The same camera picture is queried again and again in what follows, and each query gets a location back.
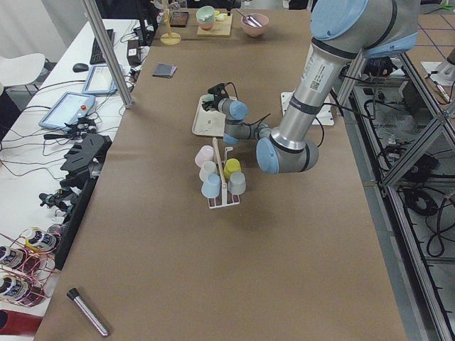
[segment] white cup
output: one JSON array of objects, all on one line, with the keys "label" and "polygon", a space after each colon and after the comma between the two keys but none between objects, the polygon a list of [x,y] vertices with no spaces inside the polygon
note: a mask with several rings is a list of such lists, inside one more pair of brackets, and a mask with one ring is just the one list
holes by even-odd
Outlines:
[{"label": "white cup", "polygon": [[210,174],[202,184],[200,189],[204,197],[208,199],[215,199],[220,195],[221,191],[221,179],[218,174]]},{"label": "white cup", "polygon": [[213,160],[213,147],[212,146],[202,146],[199,152],[196,154],[194,158],[194,162],[198,167],[202,167],[204,162],[212,161]]},{"label": "white cup", "polygon": [[208,176],[213,173],[216,173],[216,163],[214,163],[213,161],[206,161],[200,168],[199,178],[202,182],[204,182],[205,179],[208,178]]},{"label": "white cup", "polygon": [[234,172],[229,178],[227,183],[227,190],[233,195],[241,195],[247,189],[247,182],[245,180],[245,174],[242,172]]}]

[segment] black mouse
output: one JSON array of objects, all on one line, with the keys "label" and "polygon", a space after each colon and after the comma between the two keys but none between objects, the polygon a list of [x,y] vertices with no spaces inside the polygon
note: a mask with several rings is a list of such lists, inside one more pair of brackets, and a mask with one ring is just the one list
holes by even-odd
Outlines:
[{"label": "black mouse", "polygon": [[88,65],[84,63],[77,63],[73,66],[74,72],[83,72],[88,70]]}]

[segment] keyboard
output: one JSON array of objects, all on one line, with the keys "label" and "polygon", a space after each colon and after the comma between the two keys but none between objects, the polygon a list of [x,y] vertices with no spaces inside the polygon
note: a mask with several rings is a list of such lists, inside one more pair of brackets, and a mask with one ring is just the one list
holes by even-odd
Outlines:
[{"label": "keyboard", "polygon": [[[109,36],[109,39],[111,40],[112,45],[114,44],[114,30],[113,29],[108,29],[106,30],[107,35]],[[98,44],[97,39],[93,39],[93,45],[92,45],[92,55],[90,56],[90,64],[102,64],[105,63],[106,60],[102,55],[101,52],[101,47],[100,44]]]}]

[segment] white table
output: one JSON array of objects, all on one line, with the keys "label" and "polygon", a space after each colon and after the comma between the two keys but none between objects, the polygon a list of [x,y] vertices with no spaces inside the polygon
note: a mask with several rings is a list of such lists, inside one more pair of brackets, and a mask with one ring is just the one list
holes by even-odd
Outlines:
[{"label": "white table", "polygon": [[[127,40],[132,38],[132,35],[125,36],[132,32],[133,28],[139,26],[137,20],[104,20],[106,28],[114,29],[114,51],[120,65],[129,67],[127,61]],[[67,49],[63,57],[49,74],[42,87],[53,85],[59,82],[68,80],[84,80],[88,72],[73,72],[75,63],[89,64],[90,54],[92,50],[93,32],[89,23],[86,23],[80,33],[77,35],[71,46]],[[147,47],[142,50],[142,58],[148,53]],[[83,87],[82,82],[71,82],[65,85],[57,85],[49,87],[46,90],[38,92],[28,104],[43,105],[52,107],[61,95],[67,91],[81,92]],[[124,105],[121,98],[115,94],[109,98],[97,97],[95,107],[98,118],[97,131],[102,135],[108,135],[111,140],[114,139],[117,127],[122,120]],[[24,111],[12,130],[22,136],[27,136],[40,130],[38,122],[47,112],[47,109],[32,108]],[[40,165],[20,165],[7,163],[6,165],[16,174],[24,174],[30,170],[40,167],[47,167],[47,170],[33,171],[25,176],[17,177],[0,165],[0,233],[5,234],[13,239],[17,238],[20,233],[31,227],[39,227],[47,230],[49,226],[59,223],[63,218],[56,218],[56,209],[53,207],[40,207],[40,193],[54,193],[60,188],[59,180],[55,178],[64,178],[66,172],[61,171],[60,167],[65,162],[62,157],[67,150],[74,144],[82,140],[69,141],[66,139],[58,140],[62,145],[55,143],[55,140],[46,142],[43,155],[43,134],[50,131],[39,131],[36,136],[30,136],[24,139],[18,139],[18,135],[10,131],[4,138],[2,145],[3,150],[0,151],[0,159],[3,161],[14,161],[24,163],[49,163],[46,166]],[[10,241],[0,236],[0,245],[10,245]],[[56,282],[58,275],[55,275],[52,282]],[[48,282],[46,285],[46,294],[51,295],[53,292],[53,284]],[[32,308],[23,308],[17,305],[0,302],[1,309],[16,310],[34,315],[44,315],[48,307],[48,301],[45,300],[41,304]],[[0,336],[0,340],[19,341],[32,340],[31,337],[13,337]]]}]

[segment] cutting board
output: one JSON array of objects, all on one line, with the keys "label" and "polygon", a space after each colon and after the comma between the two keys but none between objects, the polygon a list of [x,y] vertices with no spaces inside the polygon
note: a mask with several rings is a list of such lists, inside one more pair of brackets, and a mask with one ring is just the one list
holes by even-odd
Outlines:
[{"label": "cutting board", "polygon": [[230,37],[230,27],[232,25],[232,14],[226,16],[223,21],[215,21],[215,25],[206,31],[198,27],[198,36],[200,37]]}]

